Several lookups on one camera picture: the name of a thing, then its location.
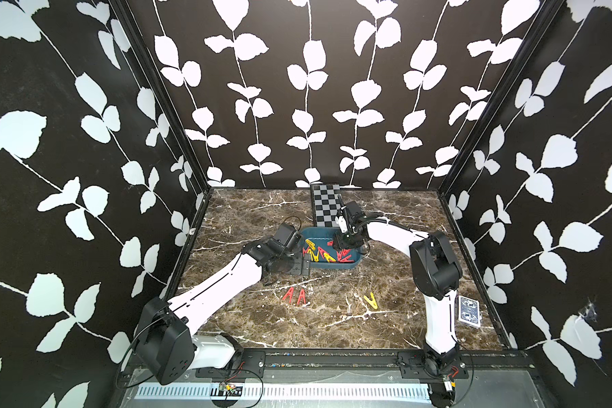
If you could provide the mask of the teal storage box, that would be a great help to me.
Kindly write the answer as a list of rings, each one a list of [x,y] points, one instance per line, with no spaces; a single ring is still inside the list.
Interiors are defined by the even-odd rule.
[[[333,246],[338,228],[309,227],[301,231],[302,256],[311,268],[324,270],[349,270],[362,260],[357,249],[340,249]]]

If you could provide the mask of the red clothespin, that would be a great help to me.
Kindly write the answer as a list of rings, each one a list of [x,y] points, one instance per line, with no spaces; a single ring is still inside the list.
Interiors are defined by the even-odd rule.
[[[289,287],[287,292],[282,297],[282,301],[286,301],[288,304],[292,304],[295,287]]]
[[[297,302],[296,302],[296,306],[299,305],[306,305],[307,301],[306,301],[306,294],[305,294],[305,290],[301,289],[299,292],[299,296],[297,297]]]

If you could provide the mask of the yellow clothespin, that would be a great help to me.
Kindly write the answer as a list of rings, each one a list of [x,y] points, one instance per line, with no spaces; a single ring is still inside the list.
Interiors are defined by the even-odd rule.
[[[377,299],[373,292],[369,296],[363,296],[363,299],[372,307],[374,310],[378,310]]]

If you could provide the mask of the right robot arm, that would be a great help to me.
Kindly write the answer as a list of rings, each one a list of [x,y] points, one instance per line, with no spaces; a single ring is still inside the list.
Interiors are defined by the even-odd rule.
[[[361,248],[370,241],[379,241],[408,256],[414,283],[423,294],[426,308],[423,368],[430,377],[451,372],[460,350],[455,302],[462,267],[446,234],[416,231],[380,212],[367,214],[357,202],[343,204],[336,222],[339,231],[333,246],[337,250]]]

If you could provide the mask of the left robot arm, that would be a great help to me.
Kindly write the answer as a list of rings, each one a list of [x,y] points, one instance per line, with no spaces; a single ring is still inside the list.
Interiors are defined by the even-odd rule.
[[[133,353],[161,385],[189,370],[232,369],[242,347],[231,336],[199,335],[207,320],[240,292],[268,273],[302,266],[302,244],[288,246],[273,238],[248,243],[222,270],[168,301],[155,297],[143,308],[132,341]]]

